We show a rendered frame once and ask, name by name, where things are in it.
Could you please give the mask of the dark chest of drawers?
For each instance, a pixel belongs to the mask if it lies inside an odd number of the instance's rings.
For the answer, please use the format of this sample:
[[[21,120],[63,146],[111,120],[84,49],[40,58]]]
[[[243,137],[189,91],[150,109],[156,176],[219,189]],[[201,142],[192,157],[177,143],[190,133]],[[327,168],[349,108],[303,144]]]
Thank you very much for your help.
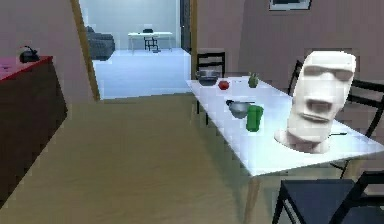
[[[51,56],[0,59],[0,208],[66,117]]]

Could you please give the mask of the grey metal pot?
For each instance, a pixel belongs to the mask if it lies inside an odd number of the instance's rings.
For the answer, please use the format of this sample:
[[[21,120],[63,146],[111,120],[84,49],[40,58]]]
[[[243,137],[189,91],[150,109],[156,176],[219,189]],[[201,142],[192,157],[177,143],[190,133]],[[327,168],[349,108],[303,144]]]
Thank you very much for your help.
[[[221,77],[221,73],[215,70],[201,70],[196,72],[196,77],[202,86],[213,86]]]

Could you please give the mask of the grey metal pan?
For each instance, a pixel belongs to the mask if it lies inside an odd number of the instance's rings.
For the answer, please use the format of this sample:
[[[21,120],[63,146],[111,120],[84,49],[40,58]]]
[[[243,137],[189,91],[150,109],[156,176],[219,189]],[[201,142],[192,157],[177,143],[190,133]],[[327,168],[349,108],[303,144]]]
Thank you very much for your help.
[[[247,116],[248,108],[252,105],[252,102],[227,100],[226,104],[235,118],[243,119]]]

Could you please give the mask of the black dining chair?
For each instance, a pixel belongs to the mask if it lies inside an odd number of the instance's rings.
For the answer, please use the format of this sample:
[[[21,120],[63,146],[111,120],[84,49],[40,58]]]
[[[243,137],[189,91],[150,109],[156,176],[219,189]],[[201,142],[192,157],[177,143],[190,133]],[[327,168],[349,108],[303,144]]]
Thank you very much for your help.
[[[226,54],[224,52],[198,53],[196,72],[201,70],[215,70],[219,71],[221,73],[221,78],[223,78],[226,67],[225,56]]]
[[[283,210],[291,224],[384,224],[384,195],[368,195],[368,185],[384,184],[384,170],[352,179],[282,180],[272,219]]]
[[[291,95],[291,93],[293,94],[294,92],[293,80],[296,79],[296,81],[298,81],[299,74],[302,67],[303,67],[303,62],[301,62],[300,60],[296,60],[296,64],[293,69],[289,86],[288,86],[288,92],[287,92],[288,95]],[[352,86],[359,89],[371,90],[371,91],[375,91],[383,94],[380,101],[369,99],[363,96],[358,96],[352,92],[350,92],[347,97],[347,101],[349,102],[354,102],[354,103],[358,103],[361,105],[365,105],[365,106],[369,106],[377,109],[370,126],[368,127],[367,131],[364,134],[367,138],[370,138],[374,130],[376,129],[377,125],[379,124],[379,121],[384,112],[384,84],[377,84],[377,83],[371,83],[368,81],[361,81],[358,79],[354,79],[352,82]],[[338,163],[335,163],[335,162],[330,163],[332,167],[341,170],[340,179],[345,177],[345,173],[350,161],[352,161],[352,159],[344,160],[342,163],[339,161],[337,161]]]

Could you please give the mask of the green bottle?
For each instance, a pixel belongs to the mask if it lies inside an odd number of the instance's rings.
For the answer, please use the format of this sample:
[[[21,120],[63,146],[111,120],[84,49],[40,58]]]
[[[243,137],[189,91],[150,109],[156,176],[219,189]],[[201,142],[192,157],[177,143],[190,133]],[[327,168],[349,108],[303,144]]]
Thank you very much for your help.
[[[258,105],[250,105],[247,110],[246,129],[250,132],[257,132],[260,127],[264,109]]]

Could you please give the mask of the black desk chair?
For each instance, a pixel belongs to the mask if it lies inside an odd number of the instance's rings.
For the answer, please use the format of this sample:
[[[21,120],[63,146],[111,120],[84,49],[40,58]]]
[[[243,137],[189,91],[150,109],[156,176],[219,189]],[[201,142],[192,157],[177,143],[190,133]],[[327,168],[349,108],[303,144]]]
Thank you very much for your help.
[[[157,39],[154,37],[144,37],[144,49],[151,50],[152,48],[156,51],[159,50]]]

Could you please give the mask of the white dining table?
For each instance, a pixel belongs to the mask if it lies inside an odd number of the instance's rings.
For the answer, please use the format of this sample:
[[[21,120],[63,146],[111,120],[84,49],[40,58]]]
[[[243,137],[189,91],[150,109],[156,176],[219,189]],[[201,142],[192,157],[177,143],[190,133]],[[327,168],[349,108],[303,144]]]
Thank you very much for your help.
[[[274,139],[274,133],[286,127],[292,97],[263,81],[250,88],[246,76],[229,77],[227,81],[227,90],[220,90],[217,85],[202,86],[196,80],[187,84],[251,176],[242,224],[256,224],[252,212],[262,175],[384,152],[383,145],[338,121],[333,122],[331,133],[348,134],[329,137],[328,152],[307,154],[287,148]],[[260,129],[248,131],[244,119],[232,116],[227,100],[248,101],[263,107]]]

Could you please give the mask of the white desk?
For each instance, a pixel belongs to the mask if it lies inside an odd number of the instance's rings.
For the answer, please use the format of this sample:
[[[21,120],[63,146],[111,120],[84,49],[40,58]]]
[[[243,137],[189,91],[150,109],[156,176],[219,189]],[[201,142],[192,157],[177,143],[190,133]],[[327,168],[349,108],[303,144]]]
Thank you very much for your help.
[[[134,40],[142,38],[144,40],[144,37],[154,37],[156,39],[158,38],[167,38],[168,39],[168,49],[172,51],[172,41],[171,37],[173,36],[172,32],[166,32],[166,31],[159,31],[159,32],[153,32],[153,33],[143,33],[143,32],[130,32],[128,34],[128,43],[129,43],[129,49],[134,52]]]

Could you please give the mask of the dark room door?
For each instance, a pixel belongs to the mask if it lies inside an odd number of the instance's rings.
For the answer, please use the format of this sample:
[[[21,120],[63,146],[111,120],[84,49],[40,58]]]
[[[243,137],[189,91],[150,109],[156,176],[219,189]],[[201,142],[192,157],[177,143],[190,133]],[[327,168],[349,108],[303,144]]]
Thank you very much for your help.
[[[191,52],[190,0],[180,0],[181,48]]]

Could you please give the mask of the dark grey sofa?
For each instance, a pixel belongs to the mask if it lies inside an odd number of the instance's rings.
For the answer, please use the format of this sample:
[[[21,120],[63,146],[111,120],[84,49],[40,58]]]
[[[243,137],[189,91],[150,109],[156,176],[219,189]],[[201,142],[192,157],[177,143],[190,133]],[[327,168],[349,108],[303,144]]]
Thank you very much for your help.
[[[108,60],[115,51],[114,37],[111,34],[97,33],[90,26],[86,26],[85,29],[91,59]]]

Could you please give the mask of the white stone head statue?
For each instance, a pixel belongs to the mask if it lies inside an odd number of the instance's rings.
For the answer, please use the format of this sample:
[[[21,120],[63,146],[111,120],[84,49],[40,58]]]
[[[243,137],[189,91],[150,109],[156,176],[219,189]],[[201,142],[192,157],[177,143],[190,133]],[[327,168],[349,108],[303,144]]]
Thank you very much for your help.
[[[356,70],[356,56],[345,51],[312,51],[304,60],[284,130],[274,138],[295,151],[329,151],[333,120],[344,107]]]

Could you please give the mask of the black kettle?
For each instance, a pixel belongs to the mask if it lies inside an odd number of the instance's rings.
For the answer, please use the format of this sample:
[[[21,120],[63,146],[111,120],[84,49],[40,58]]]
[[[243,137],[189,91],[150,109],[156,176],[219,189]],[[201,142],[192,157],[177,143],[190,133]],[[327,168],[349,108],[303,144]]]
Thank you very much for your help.
[[[40,60],[39,55],[35,49],[25,45],[25,50],[19,55],[19,61],[21,63],[36,62]]]

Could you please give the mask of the framed wall picture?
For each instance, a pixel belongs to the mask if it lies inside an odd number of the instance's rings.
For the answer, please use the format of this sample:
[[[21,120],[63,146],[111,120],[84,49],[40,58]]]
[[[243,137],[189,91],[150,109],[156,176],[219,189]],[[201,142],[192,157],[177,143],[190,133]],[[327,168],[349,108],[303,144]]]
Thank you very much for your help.
[[[270,11],[309,10],[312,0],[269,0]]]

